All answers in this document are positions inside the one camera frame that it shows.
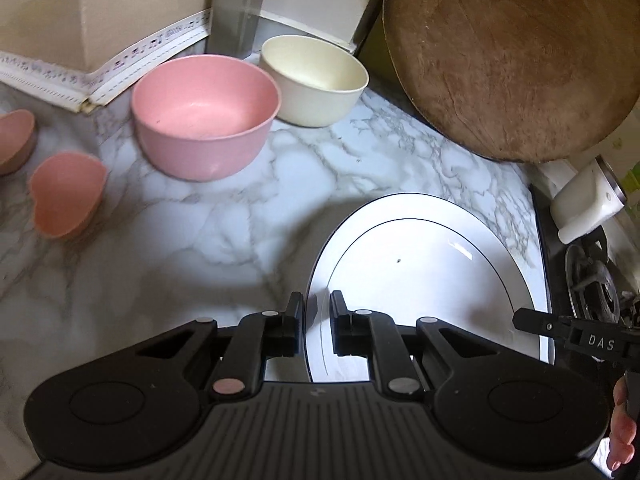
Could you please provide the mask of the person's right hand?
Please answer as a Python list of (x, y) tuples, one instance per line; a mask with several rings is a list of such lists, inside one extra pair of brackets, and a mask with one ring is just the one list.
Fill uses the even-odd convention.
[(614, 410), (611, 418), (610, 450), (606, 459), (609, 470), (616, 471), (634, 458), (637, 423), (628, 415), (626, 402), (628, 391), (625, 378), (621, 377), (613, 390)]

